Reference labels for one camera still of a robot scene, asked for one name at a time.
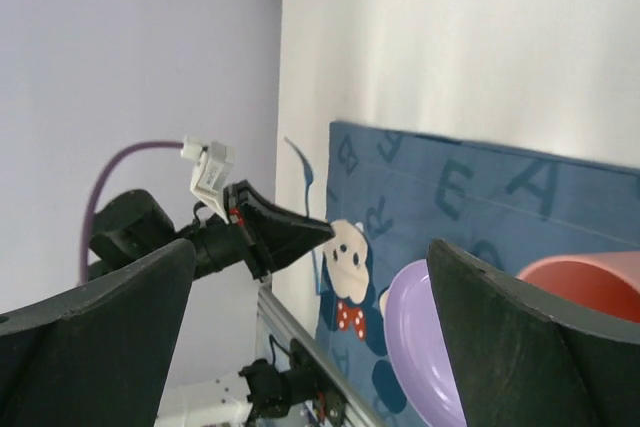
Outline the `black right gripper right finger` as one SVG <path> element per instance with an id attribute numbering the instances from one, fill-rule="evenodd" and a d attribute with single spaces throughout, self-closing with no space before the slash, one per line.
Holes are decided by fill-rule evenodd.
<path id="1" fill-rule="evenodd" d="M 427 266 L 470 426 L 636 426 L 639 326 L 564 300 L 442 239 Z"/>

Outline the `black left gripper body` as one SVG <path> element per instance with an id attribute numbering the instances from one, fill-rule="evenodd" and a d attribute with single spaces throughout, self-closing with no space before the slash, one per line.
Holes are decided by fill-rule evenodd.
<path id="1" fill-rule="evenodd" d="M 199 211 L 207 205 L 197 201 L 193 207 L 192 244 L 196 249 L 194 279 L 219 273 L 233 264 L 244 262 L 254 280 L 264 281 L 275 272 L 275 261 L 249 216 L 250 202 L 262 197 L 252 186 L 229 186 L 223 192 L 223 206 L 228 207 L 228 221 L 213 213 L 202 219 Z"/>

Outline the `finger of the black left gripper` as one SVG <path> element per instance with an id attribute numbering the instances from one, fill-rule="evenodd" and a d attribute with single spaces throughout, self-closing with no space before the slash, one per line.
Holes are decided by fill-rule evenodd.
<path id="1" fill-rule="evenodd" d="M 232 185 L 232 214 L 234 222 L 260 238 L 270 252 L 309 252 L 334 237 L 327 221 L 274 204 L 247 180 Z"/>
<path id="2" fill-rule="evenodd" d="M 316 273 L 321 271 L 320 245 L 305 248 L 297 242 L 269 249 L 270 262 L 267 267 L 270 273 L 285 269 L 301 258 L 309 257 Z"/>

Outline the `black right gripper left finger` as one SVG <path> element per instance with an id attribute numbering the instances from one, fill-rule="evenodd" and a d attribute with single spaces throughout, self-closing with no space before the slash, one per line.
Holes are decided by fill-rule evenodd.
<path id="1" fill-rule="evenodd" d="M 2 314 L 2 425 L 153 425 L 194 268 L 178 240 Z"/>

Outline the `purple plastic plate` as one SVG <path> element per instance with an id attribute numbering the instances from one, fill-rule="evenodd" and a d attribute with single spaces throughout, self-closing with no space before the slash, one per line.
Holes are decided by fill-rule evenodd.
<path id="1" fill-rule="evenodd" d="M 409 404 L 428 426 L 465 426 L 427 262 L 403 267 L 381 300 L 389 361 Z"/>

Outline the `coral plastic cup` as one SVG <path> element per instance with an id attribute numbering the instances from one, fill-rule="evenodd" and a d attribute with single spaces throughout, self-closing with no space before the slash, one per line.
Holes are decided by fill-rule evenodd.
<path id="1" fill-rule="evenodd" d="M 546 257 L 522 269 L 517 278 L 583 307 L 639 321 L 637 251 Z"/>

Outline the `blue bear print placemat cloth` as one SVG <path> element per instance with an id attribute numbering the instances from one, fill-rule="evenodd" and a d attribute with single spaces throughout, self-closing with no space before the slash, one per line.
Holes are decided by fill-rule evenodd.
<path id="1" fill-rule="evenodd" d="M 547 256 L 635 251 L 639 174 L 542 153 L 334 122 L 316 338 L 382 420 L 417 426 L 380 301 L 442 238 L 509 273 Z"/>

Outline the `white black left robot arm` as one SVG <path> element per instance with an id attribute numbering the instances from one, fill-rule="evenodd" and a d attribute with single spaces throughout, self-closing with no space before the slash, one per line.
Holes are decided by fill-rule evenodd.
<path id="1" fill-rule="evenodd" d="M 195 247 L 195 279 L 239 262 L 246 264 L 254 279 L 262 279 L 335 236 L 328 222 L 271 203 L 246 180 L 225 187 L 223 206 L 227 220 L 217 215 L 206 220 L 195 217 L 177 230 L 149 192 L 136 189 L 119 195 L 94 215 L 89 248 L 98 260 L 89 266 L 89 278 L 185 239 Z"/>

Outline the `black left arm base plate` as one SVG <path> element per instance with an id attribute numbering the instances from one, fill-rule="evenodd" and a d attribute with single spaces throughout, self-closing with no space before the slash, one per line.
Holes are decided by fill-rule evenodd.
<path id="1" fill-rule="evenodd" d="M 347 399 L 311 352 L 293 338 L 287 348 L 269 336 L 271 352 L 280 350 L 289 368 L 280 371 L 274 360 L 264 358 L 242 368 L 239 376 L 247 381 L 251 410 L 246 426 L 262 419 L 283 419 L 301 405 L 310 426 L 339 427 L 346 420 Z"/>

